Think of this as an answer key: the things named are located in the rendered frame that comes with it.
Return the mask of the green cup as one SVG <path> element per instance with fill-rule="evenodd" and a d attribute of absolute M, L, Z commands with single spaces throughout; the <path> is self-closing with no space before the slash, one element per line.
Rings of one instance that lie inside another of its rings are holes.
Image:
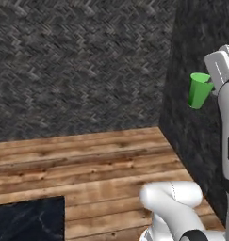
<path fill-rule="evenodd" d="M 214 84 L 210 82 L 210 75 L 202 72 L 194 72 L 190 75 L 190 88 L 188 94 L 188 105 L 193 109 L 200 109 Z"/>

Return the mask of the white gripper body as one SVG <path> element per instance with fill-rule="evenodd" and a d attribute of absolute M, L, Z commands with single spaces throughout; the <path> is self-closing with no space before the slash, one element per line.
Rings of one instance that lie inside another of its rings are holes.
<path fill-rule="evenodd" d="M 213 94 L 229 80 L 229 50 L 218 50 L 204 57 L 205 66 L 214 84 Z"/>

